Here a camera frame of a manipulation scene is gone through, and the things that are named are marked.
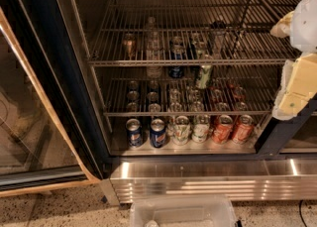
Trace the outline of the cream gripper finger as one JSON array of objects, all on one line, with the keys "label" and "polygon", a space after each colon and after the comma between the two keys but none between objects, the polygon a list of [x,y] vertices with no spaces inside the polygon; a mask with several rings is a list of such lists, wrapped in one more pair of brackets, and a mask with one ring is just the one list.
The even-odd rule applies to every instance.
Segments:
[{"label": "cream gripper finger", "polygon": [[282,68],[272,117],[282,121],[296,117],[316,93],[317,55],[303,53],[295,61],[288,59]]},{"label": "cream gripper finger", "polygon": [[290,35],[290,25],[294,12],[284,15],[270,30],[270,33],[277,38],[286,38]]}]

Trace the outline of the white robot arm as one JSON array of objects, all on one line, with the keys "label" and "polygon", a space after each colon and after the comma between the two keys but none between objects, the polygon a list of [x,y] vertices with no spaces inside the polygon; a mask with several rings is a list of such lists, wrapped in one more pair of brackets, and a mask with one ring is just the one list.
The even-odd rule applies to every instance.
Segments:
[{"label": "white robot arm", "polygon": [[271,28],[270,34],[289,37],[291,46],[301,51],[295,61],[285,62],[272,109],[273,118],[290,120],[317,93],[317,0],[301,0]]}]

